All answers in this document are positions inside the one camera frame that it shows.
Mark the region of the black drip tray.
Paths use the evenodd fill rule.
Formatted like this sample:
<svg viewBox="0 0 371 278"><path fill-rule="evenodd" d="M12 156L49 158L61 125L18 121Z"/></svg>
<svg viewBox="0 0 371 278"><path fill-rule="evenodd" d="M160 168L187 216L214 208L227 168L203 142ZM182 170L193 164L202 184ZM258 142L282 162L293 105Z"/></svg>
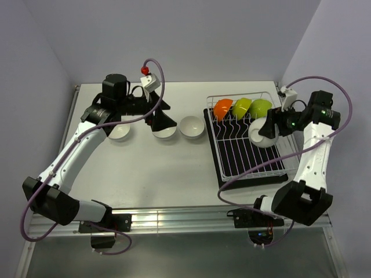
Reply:
<svg viewBox="0 0 371 278"><path fill-rule="evenodd" d="M249 114L237 120L231 112L218 122L211 108L203 110L206 129L218 186L259 164L280 157L276 146L259 148L248 138L248 128L253 122ZM247 174L228 186L228 190L250 188L269 184L280 184L289 179L283 162L275 162Z"/></svg>

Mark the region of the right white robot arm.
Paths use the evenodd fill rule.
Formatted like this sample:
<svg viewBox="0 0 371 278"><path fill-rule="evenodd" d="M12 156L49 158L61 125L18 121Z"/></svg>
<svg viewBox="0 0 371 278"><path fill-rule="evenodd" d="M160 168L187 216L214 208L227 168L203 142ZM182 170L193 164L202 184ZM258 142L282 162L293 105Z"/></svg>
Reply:
<svg viewBox="0 0 371 278"><path fill-rule="evenodd" d="M326 169L333 139L330 135L338 129L340 113L332 110L332 93L315 91L301 112L293 108L297 93L282 89L281 107L269 109L266 117L254 120L248 129L252 144L260 148L273 146L280 136L294 131L304 135L303 151L297 173L291 182L277 190L273 197L258 198L251 211L252 222L265 225L271 213L312 225L332 204L333 196L327 193Z"/></svg>

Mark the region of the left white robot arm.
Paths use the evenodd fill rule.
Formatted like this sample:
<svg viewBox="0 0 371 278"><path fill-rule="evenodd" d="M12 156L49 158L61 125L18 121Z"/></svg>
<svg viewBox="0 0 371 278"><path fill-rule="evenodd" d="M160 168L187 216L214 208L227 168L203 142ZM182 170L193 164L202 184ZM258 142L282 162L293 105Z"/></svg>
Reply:
<svg viewBox="0 0 371 278"><path fill-rule="evenodd" d="M27 177L22 184L28 209L56 224L89 221L99 231L112 227L112 208L96 200L82 201L70 196L77 175L96 148L122 124L144 120L154 132L177 123L164 114L170 106L163 101L165 76L146 73L141 79L142 95L129 92L129 81L122 74L109 74L102 91L85 109L73 137L52 164L37 178Z"/></svg>

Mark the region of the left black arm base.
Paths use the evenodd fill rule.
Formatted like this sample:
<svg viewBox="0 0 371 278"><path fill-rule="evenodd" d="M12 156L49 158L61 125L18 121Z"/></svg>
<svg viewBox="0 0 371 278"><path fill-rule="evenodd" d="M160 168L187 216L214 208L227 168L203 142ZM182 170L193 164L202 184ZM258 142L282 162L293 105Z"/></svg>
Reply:
<svg viewBox="0 0 371 278"><path fill-rule="evenodd" d="M108 253L108 249L113 248L117 242L118 236L128 239L128 246L122 250L122 253L128 251L132 246L132 239L127 232L130 232L132 225L131 214L113 214L111 219L105 223L90 223L81 221L78 227L78 233L90 234L90 245L94 251Z"/></svg>

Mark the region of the aluminium frame rail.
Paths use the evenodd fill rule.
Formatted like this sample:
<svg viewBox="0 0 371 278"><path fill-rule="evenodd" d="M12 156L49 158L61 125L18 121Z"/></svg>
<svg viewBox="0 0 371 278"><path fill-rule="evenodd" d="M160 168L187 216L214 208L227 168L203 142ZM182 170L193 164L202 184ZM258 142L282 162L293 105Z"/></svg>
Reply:
<svg viewBox="0 0 371 278"><path fill-rule="evenodd" d="M205 206L182 208L122 209L114 214L131 214L132 223L128 235L166 234L166 233L200 233L238 231L234 220L227 212L231 206ZM40 237L47 232L53 222L41 215L34 214L28 229L30 237ZM328 214L319 217L311 226L295 223L293 228L329 228L332 227ZM50 237L114 235L112 232L81 233L79 222L58 225L49 234Z"/></svg>

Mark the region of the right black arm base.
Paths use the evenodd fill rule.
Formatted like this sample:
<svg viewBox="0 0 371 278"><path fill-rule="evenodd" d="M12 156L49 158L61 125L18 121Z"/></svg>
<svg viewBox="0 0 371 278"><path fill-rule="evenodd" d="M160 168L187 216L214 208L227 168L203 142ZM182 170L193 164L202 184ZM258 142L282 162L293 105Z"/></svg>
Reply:
<svg viewBox="0 0 371 278"><path fill-rule="evenodd" d="M270 244L274 238L275 227L284 226L282 218L274 218L251 210L234 209L227 212L236 229L249 229L250 240L258 245Z"/></svg>

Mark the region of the orange bowl white inside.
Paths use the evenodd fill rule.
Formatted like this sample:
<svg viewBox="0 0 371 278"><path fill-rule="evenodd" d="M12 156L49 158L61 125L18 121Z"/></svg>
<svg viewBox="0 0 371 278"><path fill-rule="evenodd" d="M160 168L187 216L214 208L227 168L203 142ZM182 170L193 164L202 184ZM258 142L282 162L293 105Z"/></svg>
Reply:
<svg viewBox="0 0 371 278"><path fill-rule="evenodd" d="M229 98L224 98L219 100L213 108L213 114L218 122L221 122L226 114L229 112L233 100Z"/></svg>

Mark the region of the green bowl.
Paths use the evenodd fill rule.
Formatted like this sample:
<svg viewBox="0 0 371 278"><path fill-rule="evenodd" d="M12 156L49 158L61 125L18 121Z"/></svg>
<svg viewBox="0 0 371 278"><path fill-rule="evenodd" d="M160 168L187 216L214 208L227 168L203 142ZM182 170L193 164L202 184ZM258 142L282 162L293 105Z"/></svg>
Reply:
<svg viewBox="0 0 371 278"><path fill-rule="evenodd" d="M249 114L252 119L264 118L272 108L272 103L265 99L254 100L249 107Z"/></svg>
<svg viewBox="0 0 371 278"><path fill-rule="evenodd" d="M252 104L249 98L240 98L237 100L232 108L232 114L237 120L241 120Z"/></svg>

